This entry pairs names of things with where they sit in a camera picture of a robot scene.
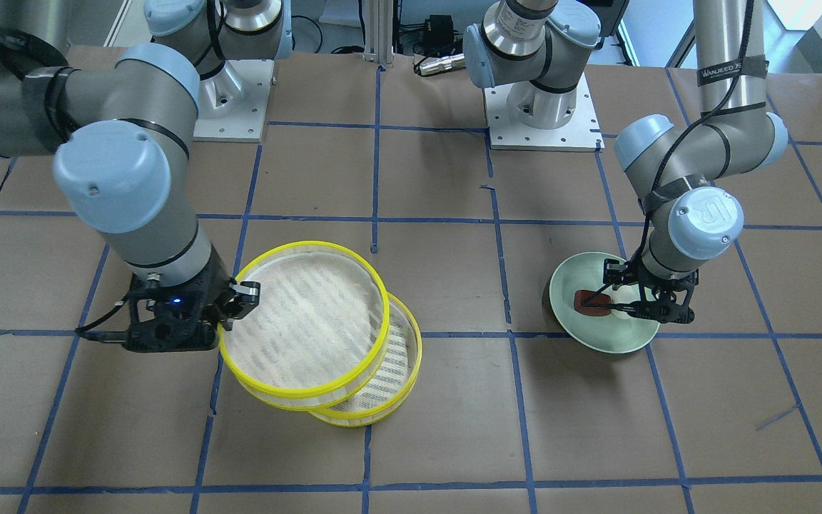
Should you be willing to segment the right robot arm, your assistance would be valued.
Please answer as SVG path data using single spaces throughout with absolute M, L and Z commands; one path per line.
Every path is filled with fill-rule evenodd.
M 151 41 L 112 69 L 69 65 L 69 1 L 0 1 L 0 158 L 53 156 L 75 214 L 130 268 L 127 329 L 77 328 L 127 351 L 208 351 L 260 303 L 186 196 L 200 119 L 243 97 L 232 61 L 290 55 L 288 1 L 147 1 Z

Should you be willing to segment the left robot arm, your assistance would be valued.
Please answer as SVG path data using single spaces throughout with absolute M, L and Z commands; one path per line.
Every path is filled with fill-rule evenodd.
M 620 311 L 662 324 L 689 324 L 699 268 L 743 230 L 744 213 L 714 180 L 770 165 L 788 131 L 766 108 L 768 62 L 759 1 L 695 1 L 701 113 L 685 129 L 664 115 L 633 121 L 614 152 L 644 217 L 626 263 L 604 262 L 595 291 L 569 293 L 583 315 Z M 499 1 L 465 29 L 467 73 L 482 90 L 512 85 L 507 104 L 536 129 L 569 119 L 577 85 L 601 36 L 596 13 L 577 1 Z

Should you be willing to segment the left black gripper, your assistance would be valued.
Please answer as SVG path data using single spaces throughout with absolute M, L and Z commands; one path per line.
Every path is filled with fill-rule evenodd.
M 689 306 L 694 289 L 699 284 L 699 272 L 683 278 L 660 278 L 646 269 L 641 261 L 604 259 L 603 289 L 610 286 L 633 286 L 639 299 L 629 302 L 612 301 L 603 307 L 626 313 L 631 318 L 654 320 L 659 324 L 691 324 L 695 312 Z

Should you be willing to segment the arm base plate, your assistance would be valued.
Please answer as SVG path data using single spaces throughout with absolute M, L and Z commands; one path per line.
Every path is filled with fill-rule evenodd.
M 274 61 L 227 61 L 201 81 L 196 142 L 262 143 Z
M 528 81 L 484 90 L 490 147 L 495 150 L 594 152 L 604 148 L 585 75 L 564 94 Z

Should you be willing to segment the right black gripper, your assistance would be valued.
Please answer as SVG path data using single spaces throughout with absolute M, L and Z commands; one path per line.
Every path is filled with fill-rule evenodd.
M 218 345 L 220 326 L 232 330 L 235 320 L 260 305 L 260 292 L 259 282 L 233 282 L 217 253 L 177 286 L 148 286 L 133 278 L 123 348 L 136 353 L 209 351 Z

